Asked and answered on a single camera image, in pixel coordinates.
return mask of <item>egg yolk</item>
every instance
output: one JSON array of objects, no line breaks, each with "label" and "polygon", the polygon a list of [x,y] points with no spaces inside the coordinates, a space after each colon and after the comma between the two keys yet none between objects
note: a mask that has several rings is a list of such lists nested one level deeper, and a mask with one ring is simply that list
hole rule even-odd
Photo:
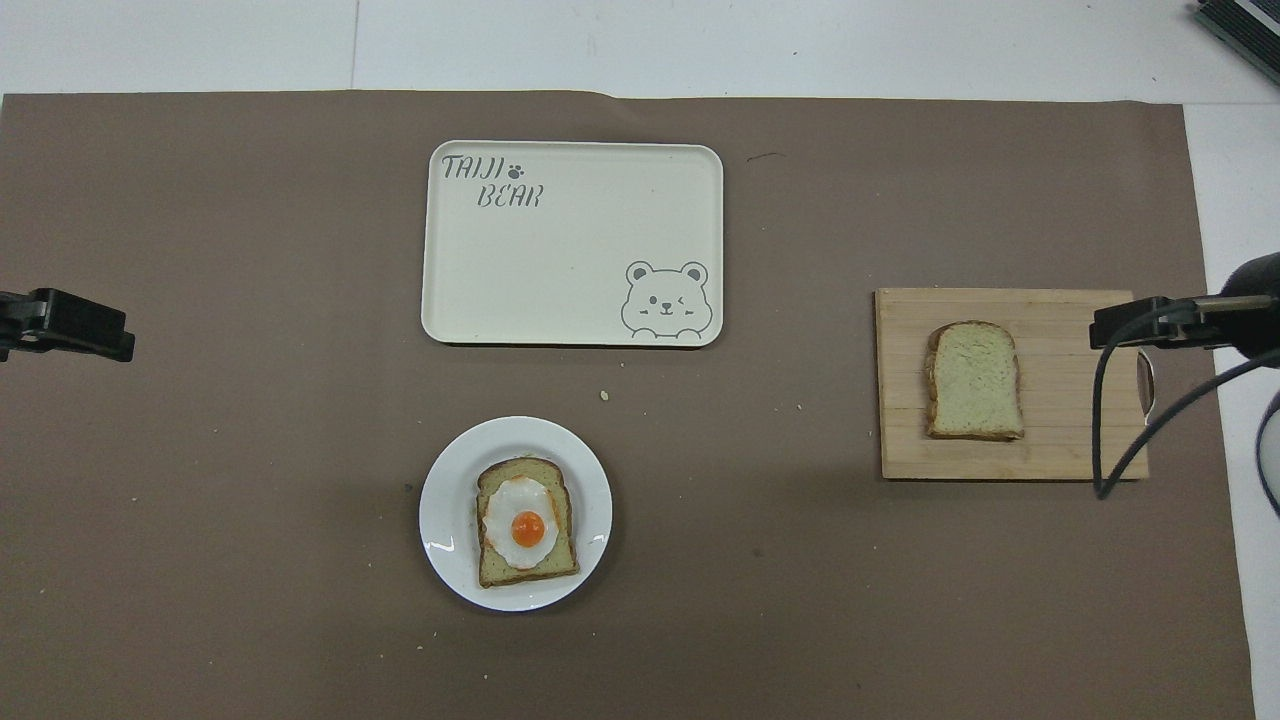
[{"label": "egg yolk", "polygon": [[521,547],[534,547],[541,542],[545,532],[547,525],[543,524],[541,515],[532,510],[525,510],[511,521],[511,539]]}]

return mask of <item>fried egg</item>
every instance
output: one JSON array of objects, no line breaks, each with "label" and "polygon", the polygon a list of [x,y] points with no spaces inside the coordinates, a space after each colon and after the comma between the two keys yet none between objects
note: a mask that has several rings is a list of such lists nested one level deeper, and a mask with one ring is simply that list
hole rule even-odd
[{"label": "fried egg", "polygon": [[538,480],[516,475],[489,497],[484,538],[512,568],[529,570],[541,562],[557,537],[556,506]]}]

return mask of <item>egg white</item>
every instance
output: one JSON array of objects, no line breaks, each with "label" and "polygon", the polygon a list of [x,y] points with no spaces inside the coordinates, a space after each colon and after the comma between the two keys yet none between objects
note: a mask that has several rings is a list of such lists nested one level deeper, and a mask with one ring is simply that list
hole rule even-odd
[{"label": "egg white", "polygon": [[[536,512],[545,528],[543,539],[532,547],[524,547],[511,537],[512,520],[526,510]],[[550,493],[541,483],[526,475],[516,475],[498,486],[489,497],[483,520],[485,539],[508,565],[517,570],[529,570],[541,562],[559,537]]]}]

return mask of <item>white tray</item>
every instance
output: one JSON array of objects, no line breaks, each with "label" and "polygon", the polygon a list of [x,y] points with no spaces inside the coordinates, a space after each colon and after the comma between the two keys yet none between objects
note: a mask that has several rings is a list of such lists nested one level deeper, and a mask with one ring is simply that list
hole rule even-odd
[{"label": "white tray", "polygon": [[431,155],[440,342],[700,347],[723,324],[723,167],[700,145],[453,140]]}]

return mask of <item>wooden cutting board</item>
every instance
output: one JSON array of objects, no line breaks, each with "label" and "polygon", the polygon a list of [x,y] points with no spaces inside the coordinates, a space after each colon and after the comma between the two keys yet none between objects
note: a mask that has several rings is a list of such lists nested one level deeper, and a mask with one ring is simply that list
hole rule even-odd
[{"label": "wooden cutting board", "polygon": [[[1087,480],[1093,372],[1093,311],[1133,300],[1126,291],[883,288],[876,291],[881,462],[890,479]],[[1014,336],[1021,369],[1025,437],[1012,442],[925,436],[929,333],[959,320],[988,320]],[[1137,350],[1111,356],[1102,388],[1102,462],[1108,471],[1146,420]],[[1148,477],[1143,451],[1125,478]]]}]

